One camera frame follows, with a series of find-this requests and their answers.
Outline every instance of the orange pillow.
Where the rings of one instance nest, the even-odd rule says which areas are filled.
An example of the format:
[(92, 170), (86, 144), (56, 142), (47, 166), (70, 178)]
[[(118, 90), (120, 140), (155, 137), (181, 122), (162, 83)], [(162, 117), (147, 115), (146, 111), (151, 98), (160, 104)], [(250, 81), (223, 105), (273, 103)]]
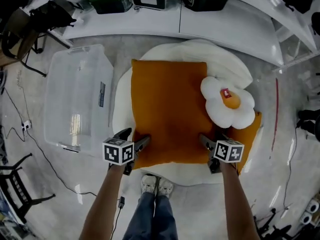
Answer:
[(226, 130), (226, 135), (242, 144), (244, 144), (244, 150), (242, 154), (242, 159), (240, 162), (237, 163), (238, 172), (240, 173), (243, 167), (245, 166), (248, 156), (252, 147), (252, 144), (254, 143), (255, 137), (257, 135), (257, 131), (260, 128), (262, 120), (262, 113), (255, 111), (255, 119), (251, 125), (249, 125), (247, 128), (244, 129), (235, 129), (233, 127), (230, 127)]
[(200, 90), (206, 76), (205, 62), (132, 60), (133, 140), (151, 137), (135, 169), (170, 162), (207, 163), (209, 151), (199, 134), (214, 139), (216, 126)]

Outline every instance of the black cord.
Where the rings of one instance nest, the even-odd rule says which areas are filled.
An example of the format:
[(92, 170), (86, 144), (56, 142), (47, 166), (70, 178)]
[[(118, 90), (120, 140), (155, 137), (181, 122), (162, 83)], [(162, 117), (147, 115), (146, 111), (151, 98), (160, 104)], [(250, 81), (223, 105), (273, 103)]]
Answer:
[(292, 159), (294, 158), (294, 155), (295, 155), (296, 150), (297, 150), (297, 142), (298, 142), (297, 128), (298, 128), (298, 127), (296, 127), (296, 128), (294, 129), (294, 131), (295, 131), (295, 147), (294, 147), (294, 151), (293, 151), (292, 157), (291, 157), (291, 159), (290, 159), (290, 161), (289, 161), (289, 170), (290, 170), (290, 173), (289, 173), (289, 178), (288, 178), (288, 180), (286, 181), (285, 191), (284, 191), (284, 198), (283, 198), (283, 208), (284, 208), (284, 210), (286, 210), (286, 209), (288, 208), (288, 207), (286, 206), (287, 189), (288, 189), (288, 184), (289, 184), (290, 177), (291, 177), (291, 173), (292, 173), (292, 170), (291, 170), (291, 161), (292, 161)]
[(8, 137), (9, 137), (9, 134), (11, 132), (11, 130), (14, 130), (15, 131), (15, 134), (19, 137), (19, 139), (22, 141), (22, 142), (26, 142), (26, 137), (25, 135), (23, 134), (23, 139), (20, 137), (20, 135), (18, 134), (17, 130), (14, 128), (14, 127), (11, 127), (8, 134), (6, 134), (6, 129), (3, 125), (0, 125), (0, 128), (3, 128), (3, 133), (4, 133), (4, 138), (7, 140)]
[(113, 229), (113, 231), (112, 231), (110, 240), (112, 240), (112, 237), (114, 236), (114, 233), (115, 233), (115, 231), (116, 231), (117, 223), (118, 223), (118, 218), (119, 218), (119, 215), (120, 215), (121, 210), (122, 210), (122, 208), (120, 208), (119, 213), (118, 213), (118, 216), (116, 217), (114, 229)]
[[(4, 90), (5, 90), (6, 94), (8, 95), (10, 101), (12, 102), (13, 106), (15, 107), (15, 109), (16, 109), (16, 111), (17, 111), (17, 113), (18, 113), (18, 115), (19, 115), (19, 117), (20, 117), (20, 119), (21, 119), (21, 123), (23, 123), (21, 114), (20, 114), (17, 106), (15, 105), (14, 101), (13, 101), (12, 98), (10, 97), (7, 89), (4, 88)], [(25, 96), (25, 91), (24, 91), (23, 88), (22, 88), (22, 90), (23, 90), (23, 96), (24, 96), (24, 101), (25, 101), (25, 106), (26, 106), (27, 114), (28, 114), (28, 117), (29, 117), (28, 105), (27, 105), (27, 100), (26, 100), (26, 96)], [(73, 193), (78, 194), (78, 195), (88, 195), (88, 194), (91, 194), (91, 195), (93, 195), (93, 196), (95, 196), (95, 197), (97, 196), (95, 193), (92, 193), (92, 192), (90, 192), (90, 191), (89, 191), (89, 192), (84, 192), (84, 193), (78, 193), (77, 191), (74, 191), (72, 188), (69, 188), (69, 187), (66, 185), (66, 183), (63, 181), (63, 179), (58, 175), (58, 173), (56, 172), (56, 170), (55, 170), (55, 168), (53, 167), (52, 163), (50, 162), (50, 160), (49, 160), (49, 159), (47, 158), (47, 156), (45, 155), (45, 152), (44, 152), (44, 151), (41, 149), (41, 147), (38, 145), (38, 142), (36, 141), (36, 139), (30, 135), (30, 133), (28, 132), (28, 130), (26, 130), (26, 132), (27, 132), (27, 134), (29, 135), (29, 137), (30, 137), (31, 139), (33, 139), (33, 141), (35, 142), (36, 146), (37, 146), (37, 147), (39, 148), (39, 150), (42, 152), (44, 158), (47, 160), (47, 162), (48, 162), (49, 165), (51, 166), (51, 168), (52, 168), (52, 170), (54, 171), (56, 177), (62, 182), (62, 184), (63, 184), (68, 190), (70, 190), (70, 191), (72, 191)]]
[(29, 110), (28, 110), (28, 105), (27, 105), (27, 99), (26, 99), (26, 95), (25, 95), (25, 89), (21, 86), (22, 92), (23, 92), (23, 97), (24, 97), (24, 103), (25, 103), (25, 108), (26, 108), (26, 114), (28, 115), (28, 119), (29, 121), (31, 121), (30, 119), (30, 115), (29, 115)]
[(97, 196), (96, 194), (94, 194), (94, 193), (92, 193), (92, 192), (90, 192), (90, 191), (89, 191), (89, 192), (84, 192), (84, 193), (78, 193), (77, 191), (74, 191), (72, 188), (69, 188), (69, 187), (66, 185), (66, 183), (64, 182), (64, 180), (58, 175), (58, 173), (56, 172), (56, 170), (55, 170), (55, 168), (53, 167), (52, 163), (50, 162), (50, 160), (49, 160), (49, 159), (47, 158), (47, 156), (45, 155), (45, 152), (44, 152), (44, 151), (41, 149), (41, 147), (38, 145), (36, 139), (33, 138), (33, 137), (30, 135), (30, 133), (29, 133), (28, 130), (26, 130), (26, 132), (27, 132), (27, 134), (30, 136), (30, 138), (34, 140), (36, 146), (37, 146), (37, 147), (39, 148), (39, 150), (42, 152), (45, 160), (47, 160), (47, 162), (48, 162), (49, 165), (51, 166), (51, 168), (52, 168), (52, 170), (54, 171), (56, 177), (62, 182), (62, 184), (63, 184), (68, 190), (70, 190), (70, 191), (72, 191), (73, 193), (78, 194), (78, 195), (91, 194), (91, 195), (94, 195), (95, 197)]
[(12, 98), (10, 97), (10, 95), (9, 95), (9, 93), (8, 93), (8, 91), (7, 91), (7, 89), (6, 89), (5, 87), (3, 87), (3, 89), (5, 90), (6, 94), (8, 95), (8, 97), (9, 97), (9, 99), (10, 99), (10, 101), (11, 101), (11, 103), (12, 103), (12, 104), (13, 104), (13, 106), (15, 107), (15, 110), (18, 112), (18, 115), (19, 115), (19, 117), (20, 117), (21, 124), (22, 124), (24, 121), (22, 120), (21, 114), (20, 114), (20, 112), (19, 112), (19, 110), (18, 110), (18, 108), (17, 108), (16, 104), (14, 103), (14, 101), (12, 100)]

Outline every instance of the label on plastic box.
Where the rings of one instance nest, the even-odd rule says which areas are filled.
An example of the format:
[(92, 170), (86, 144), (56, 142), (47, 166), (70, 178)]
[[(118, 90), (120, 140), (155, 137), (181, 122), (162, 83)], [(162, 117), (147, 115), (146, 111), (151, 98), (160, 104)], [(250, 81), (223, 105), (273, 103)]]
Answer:
[(101, 107), (101, 108), (104, 107), (105, 90), (106, 90), (106, 85), (103, 82), (100, 82), (99, 107)]

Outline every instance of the white plug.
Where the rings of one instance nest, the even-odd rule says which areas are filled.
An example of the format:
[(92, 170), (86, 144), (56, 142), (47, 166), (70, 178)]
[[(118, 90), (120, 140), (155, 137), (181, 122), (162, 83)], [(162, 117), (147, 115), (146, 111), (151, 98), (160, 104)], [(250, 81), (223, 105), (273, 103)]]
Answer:
[(23, 122), (21, 124), (21, 128), (22, 128), (22, 131), (25, 132), (26, 130), (29, 130), (31, 129), (31, 121), (30, 120), (27, 120), (25, 122)]

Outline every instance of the human arm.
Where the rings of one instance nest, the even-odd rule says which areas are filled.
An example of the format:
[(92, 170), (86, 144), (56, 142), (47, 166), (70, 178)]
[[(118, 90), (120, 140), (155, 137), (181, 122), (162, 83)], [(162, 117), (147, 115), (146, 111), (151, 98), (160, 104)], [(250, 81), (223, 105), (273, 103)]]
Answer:
[(86, 216), (80, 240), (109, 240), (117, 209), (119, 187), (125, 165), (113, 165)]
[(260, 240), (253, 215), (241, 187), (237, 171), (221, 162), (223, 175), (226, 227), (229, 240)]

